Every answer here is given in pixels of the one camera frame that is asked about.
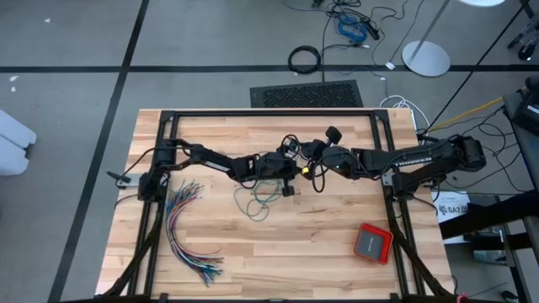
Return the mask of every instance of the white cable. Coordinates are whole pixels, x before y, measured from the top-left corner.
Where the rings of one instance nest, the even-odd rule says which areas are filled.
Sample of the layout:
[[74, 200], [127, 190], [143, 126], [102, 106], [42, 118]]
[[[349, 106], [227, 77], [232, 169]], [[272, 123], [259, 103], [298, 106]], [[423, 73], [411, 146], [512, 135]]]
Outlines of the white cable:
[[410, 107], [410, 105], [412, 105], [414, 107], [414, 109], [416, 109], [417, 111], [419, 111], [419, 113], [423, 116], [423, 119], [424, 121], [427, 123], [427, 128], [430, 127], [430, 122], [429, 120], [427, 119], [427, 116], [424, 114], [423, 110], [421, 110], [417, 105], [415, 105], [412, 101], [410, 100], [407, 100], [405, 99], [403, 96], [400, 96], [400, 95], [391, 95], [387, 98], [384, 98], [381, 102], [380, 102], [380, 107], [383, 107], [383, 104], [388, 101], [389, 99], [392, 99], [392, 98], [400, 98], [400, 101], [398, 101], [397, 103], [395, 103], [393, 105], [393, 108], [395, 109], [410, 109], [412, 111], [412, 113], [414, 112], [414, 110]]

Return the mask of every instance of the wooden table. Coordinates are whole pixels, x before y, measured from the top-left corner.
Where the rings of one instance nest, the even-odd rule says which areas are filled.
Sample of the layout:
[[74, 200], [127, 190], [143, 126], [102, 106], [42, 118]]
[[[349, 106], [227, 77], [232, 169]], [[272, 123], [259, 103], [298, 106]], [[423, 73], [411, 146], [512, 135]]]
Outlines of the wooden table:
[[[160, 112], [158, 109], [140, 111], [127, 166], [154, 146]], [[409, 111], [388, 109], [388, 112], [396, 148], [417, 145]], [[241, 157], [274, 151], [289, 133], [297, 135], [300, 141], [325, 140], [329, 125], [342, 132], [341, 146], [374, 148], [369, 120], [354, 116], [182, 117], [179, 134], [189, 142], [203, 144], [230, 157]], [[151, 159], [149, 154], [133, 173], [147, 171]], [[202, 199], [180, 215], [176, 229], [179, 239], [198, 253], [220, 250], [224, 273], [207, 288], [195, 272], [172, 254], [163, 231], [152, 297], [163, 292], [169, 293], [170, 298], [212, 299], [387, 299], [389, 293], [400, 294], [392, 253], [385, 266], [354, 255], [361, 223], [388, 228], [380, 181], [351, 181], [329, 172], [326, 189], [317, 194], [310, 181], [298, 176], [291, 182], [296, 195], [280, 198], [270, 205], [265, 221], [253, 222], [237, 208], [232, 193], [240, 185], [226, 174], [204, 166], [191, 166], [173, 173], [171, 189], [177, 189], [183, 179], [194, 179], [205, 187]], [[135, 192], [135, 189], [122, 190], [120, 198]], [[416, 195], [431, 201], [426, 190]], [[245, 205], [250, 197], [248, 191], [242, 191], [238, 195], [240, 204]], [[419, 256], [442, 285], [452, 291], [451, 271], [434, 210], [418, 201], [409, 201], [408, 207]], [[135, 198], [121, 202], [116, 208], [96, 293], [106, 291], [131, 260], [141, 209], [142, 202]], [[404, 253], [403, 256], [413, 293], [412, 270]], [[144, 263], [137, 293], [143, 287], [145, 268]]]

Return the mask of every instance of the black metal frame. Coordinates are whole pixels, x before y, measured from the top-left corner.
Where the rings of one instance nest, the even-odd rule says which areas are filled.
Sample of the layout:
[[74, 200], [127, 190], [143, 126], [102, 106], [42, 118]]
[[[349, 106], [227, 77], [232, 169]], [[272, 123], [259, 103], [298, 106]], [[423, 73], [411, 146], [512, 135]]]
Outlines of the black metal frame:
[[[389, 115], [386, 109], [352, 109], [352, 110], [346, 110], [346, 111], [335, 110], [335, 109], [163, 111], [159, 118], [159, 126], [157, 129], [157, 139], [156, 139], [155, 146], [161, 146], [163, 142], [166, 141], [168, 138], [177, 138], [179, 119], [181, 117], [215, 117], [215, 116], [223, 116], [223, 117], [224, 116], [313, 116], [313, 117], [316, 117], [316, 116], [357, 116], [357, 117], [368, 117], [371, 122], [372, 137], [374, 140], [375, 148], [376, 149], [382, 148], [382, 140], [381, 140], [380, 132], [378, 129], [378, 121], [381, 121], [381, 123], [383, 124], [384, 132], [385, 132], [385, 136], [387, 140], [387, 147], [390, 151], [395, 149], [391, 126], [389, 123]], [[171, 130], [170, 130], [170, 134], [168, 138], [165, 137], [165, 128], [167, 126], [167, 123], [171, 123]], [[152, 165], [154, 164], [155, 164], [155, 158], [153, 157]], [[392, 198], [392, 194], [389, 194], [389, 193], [384, 194], [384, 200], [386, 203], [388, 220], [389, 221], [396, 220], [395, 213], [393, 211], [394, 201]], [[165, 201], [159, 201], [158, 203], [160, 205], [164, 205], [164, 202]], [[403, 213], [404, 233], [406, 234], [408, 243], [413, 248], [413, 250], [416, 251], [415, 242], [414, 242], [414, 231], [412, 229], [412, 224], [411, 224], [410, 216], [408, 213], [408, 207], [404, 199], [399, 199], [398, 202], [401, 206], [401, 211]], [[136, 252], [138, 252], [141, 249], [142, 243], [144, 243], [143, 235], [146, 235], [147, 223], [148, 223], [148, 219], [150, 215], [150, 208], [151, 208], [150, 203], [145, 202], [145, 205], [142, 209], [141, 224], [139, 226], [139, 232], [138, 232], [137, 241], [136, 241]], [[144, 285], [143, 295], [150, 296], [152, 293], [152, 285], [153, 285], [153, 277], [155, 273], [159, 236], [160, 235], [157, 235], [157, 237], [154, 237], [152, 239], [153, 240], [153, 243], [151, 243], [152, 250], [150, 251], [150, 262], [147, 265], [147, 276], [146, 276], [146, 281]], [[408, 283], [406, 279], [406, 272], [405, 272], [403, 254], [402, 254], [401, 248], [396, 242], [393, 243], [392, 248], [393, 248], [393, 254], [395, 256], [395, 266], [397, 268], [401, 295], [402, 296], [409, 295]], [[425, 292], [424, 292], [423, 280], [421, 279], [420, 274], [415, 267], [413, 267], [413, 271], [414, 271], [414, 282], [417, 288], [418, 295], [424, 295]], [[130, 279], [127, 295], [134, 295], [136, 293], [137, 282], [138, 282], [138, 268], [136, 269], [135, 273]], [[388, 302], [390, 300], [359, 300], [359, 301]]]
[[532, 248], [536, 254], [536, 260], [539, 263], [539, 252], [534, 243], [537, 243], [536, 231], [528, 230], [525, 233], [509, 235], [507, 222], [528, 218], [539, 217], [539, 204], [537, 203], [537, 192], [531, 190], [523, 194], [517, 194], [507, 200], [499, 201], [496, 197], [496, 204], [481, 207], [474, 205], [468, 207], [468, 212], [448, 221], [440, 223], [441, 235], [444, 239], [456, 237], [464, 233], [479, 231], [484, 228], [503, 224], [504, 241], [499, 237], [476, 237], [473, 238], [478, 249], [491, 250], [502, 249], [506, 252], [507, 263], [510, 267], [511, 275], [515, 282], [520, 302], [531, 302], [530, 294], [524, 283], [523, 273], [521, 271], [518, 257], [515, 250], [523, 248]]

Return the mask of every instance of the black floor stripe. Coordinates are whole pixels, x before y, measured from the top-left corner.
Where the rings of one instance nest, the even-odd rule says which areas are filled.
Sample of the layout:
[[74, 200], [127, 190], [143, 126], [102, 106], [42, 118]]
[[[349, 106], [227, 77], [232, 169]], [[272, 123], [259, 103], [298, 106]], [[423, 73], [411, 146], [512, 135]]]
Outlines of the black floor stripe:
[[118, 104], [120, 103], [120, 97], [122, 90], [124, 89], [125, 80], [127, 79], [128, 67], [131, 64], [133, 53], [135, 52], [136, 42], [138, 41], [139, 34], [141, 33], [141, 27], [142, 23], [144, 22], [144, 17], [146, 16], [148, 4], [149, 0], [142, 0], [141, 7], [136, 16], [135, 26], [133, 27], [131, 38], [121, 65], [120, 75], [116, 81], [112, 97], [110, 97], [109, 108], [107, 109], [107, 114], [104, 117], [103, 126], [101, 126], [98, 143], [93, 153], [92, 162], [88, 170], [88, 176], [86, 177], [83, 192], [81, 193], [81, 199], [78, 201], [73, 223], [69, 231], [69, 235], [67, 236], [66, 246], [64, 247], [64, 252], [61, 255], [60, 264], [58, 265], [58, 270], [56, 271], [56, 277], [52, 284], [48, 299], [49, 302], [58, 302], [61, 299], [61, 294], [66, 286], [67, 276], [69, 275], [69, 270], [71, 268], [73, 258], [75, 257], [75, 252], [77, 251], [78, 239], [83, 229], [84, 219], [86, 218], [86, 214], [88, 212], [93, 188], [98, 177], [99, 167], [101, 166], [101, 162], [103, 160], [104, 150], [107, 145], [107, 141], [109, 140], [112, 123], [116, 115], [116, 110], [118, 109]]
[[520, 0], [520, 4], [524, 7], [524, 11], [528, 15], [528, 18], [532, 19], [535, 13], [533, 13], [533, 9], [530, 8], [530, 0]]
[[[485, 53], [481, 56], [481, 58], [479, 59], [478, 63], [476, 64], [477, 67], [480, 67], [481, 66], [481, 62], [483, 62], [483, 60], [487, 57], [488, 53], [494, 48], [494, 46], [496, 44], [498, 44], [498, 41], [502, 38], [502, 36], [505, 34], [505, 32], [507, 31], [507, 29], [513, 24], [513, 22], [515, 22], [516, 18], [520, 15], [520, 13], [522, 12], [522, 10], [524, 9], [525, 7], [522, 5], [520, 6], [520, 8], [516, 11], [515, 15], [513, 15], [513, 18], [511, 18], [511, 20], [509, 20], [509, 22], [507, 23], [507, 25], [505, 25], [504, 29], [502, 29], [501, 33], [499, 33], [498, 37], [496, 37], [496, 40], [494, 40], [494, 42], [490, 45], [490, 47], [487, 49], [487, 51], [485, 51]], [[470, 78], [472, 77], [473, 73], [476, 72], [476, 71], [471, 71], [467, 76], [466, 78], [464, 79], [464, 82], [462, 82], [461, 86], [453, 93], [453, 95], [451, 96], [451, 98], [449, 99], [449, 101], [447, 101], [446, 105], [444, 105], [444, 107], [441, 109], [441, 111], [438, 113], [438, 115], [436, 115], [436, 118], [434, 120], [432, 120], [432, 122], [430, 123], [430, 126], [427, 128], [427, 131], [429, 131], [430, 127], [432, 127], [432, 125], [435, 125], [435, 122], [441, 117], [441, 115], [444, 113], [444, 111], [446, 111], [446, 109], [449, 107], [449, 105], [453, 102], [453, 100], [455, 100], [455, 97], [459, 94], [459, 92], [461, 92], [462, 88], [464, 88], [464, 86], [466, 85], [466, 83], [468, 82], [468, 80], [470, 80]]]
[[8, 73], [120, 72], [121, 66], [0, 66]]
[[[388, 70], [385, 66], [374, 65], [327, 65], [327, 72], [409, 72], [404, 65]], [[127, 72], [289, 72], [287, 65], [255, 66], [129, 66]], [[122, 66], [0, 66], [0, 73], [92, 73], [122, 72]], [[539, 65], [452, 65], [449, 72], [539, 72]]]

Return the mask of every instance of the yellow cable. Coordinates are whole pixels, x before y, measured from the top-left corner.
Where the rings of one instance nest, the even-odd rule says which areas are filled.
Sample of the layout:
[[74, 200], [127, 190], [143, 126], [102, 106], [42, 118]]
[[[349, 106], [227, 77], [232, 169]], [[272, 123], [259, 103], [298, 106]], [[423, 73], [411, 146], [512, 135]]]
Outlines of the yellow cable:
[[440, 128], [444, 127], [445, 125], [454, 123], [455, 121], [460, 120], [460, 119], [462, 119], [463, 117], [466, 117], [466, 116], [469, 115], [469, 114], [476, 113], [476, 112], [478, 112], [479, 110], [486, 109], [488, 106], [494, 105], [494, 104], [496, 104], [496, 103], [498, 103], [498, 102], [500, 102], [500, 101], [502, 101], [502, 100], [503, 100], [503, 98], [500, 97], [500, 98], [497, 98], [497, 99], [494, 99], [494, 100], [488, 102], [487, 104], [483, 104], [483, 105], [481, 105], [481, 106], [479, 106], [479, 107], [477, 107], [477, 108], [475, 108], [475, 109], [468, 110], [466, 113], [459, 114], [457, 117], [451, 118], [451, 119], [449, 119], [449, 120], [447, 120], [447, 121], [445, 121], [445, 122], [442, 122], [442, 123], [438, 124], [437, 126], [431, 128], [431, 129], [429, 130], [429, 132], [435, 131], [435, 130], [439, 130]]

